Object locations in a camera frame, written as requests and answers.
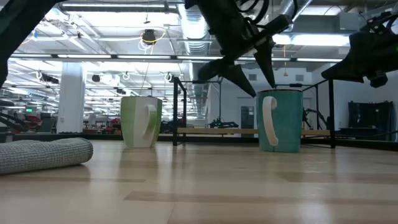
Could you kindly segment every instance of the teal mug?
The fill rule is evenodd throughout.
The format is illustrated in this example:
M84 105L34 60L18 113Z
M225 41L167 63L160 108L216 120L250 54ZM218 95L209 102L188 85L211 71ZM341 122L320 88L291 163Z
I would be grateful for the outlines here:
M303 92L266 90L257 93L260 150L299 152L303 119Z

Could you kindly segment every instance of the gray cloth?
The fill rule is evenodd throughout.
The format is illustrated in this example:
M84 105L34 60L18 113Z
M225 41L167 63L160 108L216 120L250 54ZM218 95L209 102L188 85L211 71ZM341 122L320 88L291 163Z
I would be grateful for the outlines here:
M0 144L0 175L77 165L91 157L93 145L82 138L3 143Z

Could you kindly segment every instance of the column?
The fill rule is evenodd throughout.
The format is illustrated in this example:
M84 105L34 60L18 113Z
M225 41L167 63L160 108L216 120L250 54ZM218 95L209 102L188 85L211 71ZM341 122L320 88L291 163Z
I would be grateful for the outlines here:
M63 62L57 133L83 131L86 72L81 62Z

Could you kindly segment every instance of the ceiling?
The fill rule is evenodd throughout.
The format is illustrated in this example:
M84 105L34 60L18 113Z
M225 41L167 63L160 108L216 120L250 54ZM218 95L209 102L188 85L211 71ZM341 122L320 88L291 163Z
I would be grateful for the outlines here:
M173 6L180 2L178 0L168 1L169 12L162 12L162 1L65 1L51 10L46 17L27 37L25 42L16 50L19 54L131 54L131 55L186 55L187 37L182 29L182 18L175 13ZM280 1L272 1L268 15L279 7ZM117 4L135 4L136 7L116 7ZM351 12L368 13L378 10L380 7L390 6L396 1L334 1L313 0L302 15L297 19L297 26L291 33L283 33L291 40L302 34L322 34L318 39L327 38L322 27L318 33L315 29L311 33L298 33L295 29L301 29L306 25L306 19L317 16L325 19L333 19L339 14ZM154 29L158 39L153 47L143 44L141 35L146 29ZM209 43L207 55L220 55L220 46L212 36L206 36L198 43ZM300 58L344 58L348 53L348 43L339 46L319 46L311 43L297 45L277 45L274 57L300 57ZM119 98L122 97L113 85L123 87L136 87L128 91L130 95L158 96L164 99L166 104L172 100L172 83L167 82L168 74L180 77L181 80L192 80L190 65L187 62L170 63L146 63L146 62L83 62L87 72L86 84L86 113L101 111L105 114L117 114ZM275 69L284 67L306 68L308 72L322 66L321 63L293 63L274 62ZM3 91L3 98L23 98L20 104L27 101L51 103L54 110L57 109L57 98L59 98L59 86L44 82L38 77L41 74L61 79L62 62L49 60L10 60L9 75L7 83L10 85L35 86L35 88L24 88L30 93L30 97L23 91ZM92 76L100 75L100 82L93 82ZM51 88L39 88L40 86L51 86ZM97 89L99 86L109 86L109 89ZM204 111L199 110L199 98L206 98L207 88L200 87L202 93L197 95L197 87L186 84L190 102L188 104L189 116L203 117ZM101 104L93 103L103 100ZM172 105L166 106L164 116L172 114Z

